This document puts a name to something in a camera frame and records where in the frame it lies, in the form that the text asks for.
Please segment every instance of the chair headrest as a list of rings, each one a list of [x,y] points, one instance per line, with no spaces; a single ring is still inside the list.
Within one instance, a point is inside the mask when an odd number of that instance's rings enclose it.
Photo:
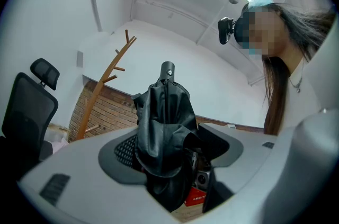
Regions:
[[[52,90],[56,90],[60,72],[48,61],[39,58],[31,65],[31,72]]]

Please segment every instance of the black mesh chair back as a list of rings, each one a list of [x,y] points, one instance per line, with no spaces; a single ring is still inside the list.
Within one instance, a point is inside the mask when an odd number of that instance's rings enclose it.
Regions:
[[[38,159],[47,126],[58,101],[25,73],[14,81],[2,131],[12,143]]]
[[[60,72],[50,62],[43,58],[37,59],[31,65],[31,72],[41,80],[43,85],[46,84],[52,90],[56,90]]]

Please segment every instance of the woman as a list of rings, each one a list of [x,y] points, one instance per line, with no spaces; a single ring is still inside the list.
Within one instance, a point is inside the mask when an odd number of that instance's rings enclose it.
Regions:
[[[234,35],[243,48],[262,56],[269,109],[264,132],[277,135],[319,111],[304,67],[326,38],[335,13],[301,13],[273,0],[246,4]]]

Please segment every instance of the wooden coat rack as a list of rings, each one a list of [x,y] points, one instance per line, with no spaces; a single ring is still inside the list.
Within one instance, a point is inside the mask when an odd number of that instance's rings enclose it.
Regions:
[[[80,124],[80,127],[79,127],[79,132],[78,132],[76,140],[83,139],[85,133],[90,132],[90,131],[99,127],[99,125],[95,125],[93,127],[86,129],[88,119],[90,118],[90,114],[91,114],[91,111],[92,111],[93,106],[95,104],[96,98],[98,97],[98,95],[99,95],[99,93],[100,93],[100,91],[101,91],[101,89],[102,89],[102,87],[104,86],[105,83],[117,78],[116,75],[113,75],[113,76],[110,77],[110,75],[111,75],[111,73],[114,69],[125,71],[125,69],[117,67],[117,63],[119,62],[121,57],[125,54],[125,52],[128,50],[128,48],[130,48],[130,46],[137,39],[136,37],[132,37],[131,39],[129,39],[128,38],[128,30],[125,30],[125,34],[126,34],[126,44],[125,44],[125,46],[120,51],[115,50],[117,52],[116,57],[113,59],[113,61],[108,66],[107,70],[102,75],[101,79],[97,83],[97,85],[96,85],[96,87],[95,87],[95,89],[92,93],[90,100],[87,102],[87,104],[85,106],[84,116],[83,116],[83,119],[81,121],[81,124]]]

